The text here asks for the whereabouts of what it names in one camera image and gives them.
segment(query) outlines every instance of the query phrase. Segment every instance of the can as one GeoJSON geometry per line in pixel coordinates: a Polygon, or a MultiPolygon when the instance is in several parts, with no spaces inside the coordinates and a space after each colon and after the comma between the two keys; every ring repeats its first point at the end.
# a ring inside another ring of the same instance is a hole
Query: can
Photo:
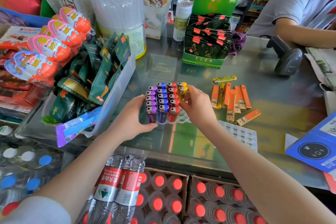
{"type": "Polygon", "coordinates": [[[193,2],[191,0],[177,1],[173,33],[175,41],[182,42],[184,40],[192,8],[193,2]]]}

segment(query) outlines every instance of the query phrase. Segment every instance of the glass countertop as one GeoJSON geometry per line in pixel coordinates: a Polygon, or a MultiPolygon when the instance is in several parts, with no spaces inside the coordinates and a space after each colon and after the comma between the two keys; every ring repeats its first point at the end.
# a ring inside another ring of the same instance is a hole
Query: glass countertop
{"type": "MultiPolygon", "coordinates": [[[[323,92],[318,80],[304,58],[300,70],[293,76],[283,77],[274,73],[278,62],[273,49],[267,49],[267,39],[248,37],[237,56],[227,57],[221,69],[182,63],[183,42],[162,36],[160,40],[146,39],[147,52],[136,60],[136,70],[117,106],[112,120],[133,97],[144,94],[149,86],[158,82],[187,82],[211,95],[212,78],[237,76],[233,86],[245,85],[252,110],[261,112],[244,127],[255,130],[258,153],[280,167],[304,186],[328,189],[321,171],[284,153],[285,134],[301,138],[326,117],[323,92]]],[[[16,130],[17,134],[31,137],[56,147],[55,127],[43,125],[41,101],[16,130]]],[[[226,121],[226,109],[215,110],[218,120],[226,121]]],[[[244,116],[242,112],[235,119],[244,116]]],[[[145,107],[140,121],[147,123],[145,107]]],[[[92,138],[79,135],[61,148],[80,154],[92,138]]],[[[119,146],[118,151],[147,156],[177,164],[230,172],[218,150],[191,123],[159,125],[119,146]]]]}

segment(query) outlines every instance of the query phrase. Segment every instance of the plastic bin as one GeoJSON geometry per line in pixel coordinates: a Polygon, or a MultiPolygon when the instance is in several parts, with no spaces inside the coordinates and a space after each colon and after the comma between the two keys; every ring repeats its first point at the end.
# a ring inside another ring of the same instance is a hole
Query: plastic bin
{"type": "Polygon", "coordinates": [[[160,39],[161,34],[167,23],[167,16],[169,5],[172,0],[163,5],[161,8],[153,8],[149,6],[143,6],[146,19],[146,37],[153,39],[160,39]]]}
{"type": "MultiPolygon", "coordinates": [[[[83,131],[81,132],[86,137],[91,137],[93,135],[98,136],[103,133],[110,125],[110,120],[112,115],[121,99],[121,96],[124,94],[126,87],[128,86],[128,82],[131,79],[133,72],[135,71],[135,55],[131,54],[130,59],[126,63],[124,69],[121,71],[120,76],[115,82],[110,94],[108,95],[101,112],[99,114],[99,118],[94,129],[91,132],[83,131]]],[[[53,93],[50,93],[47,100],[44,102],[42,106],[42,117],[49,115],[50,108],[52,107],[56,96],[53,93]]]]}

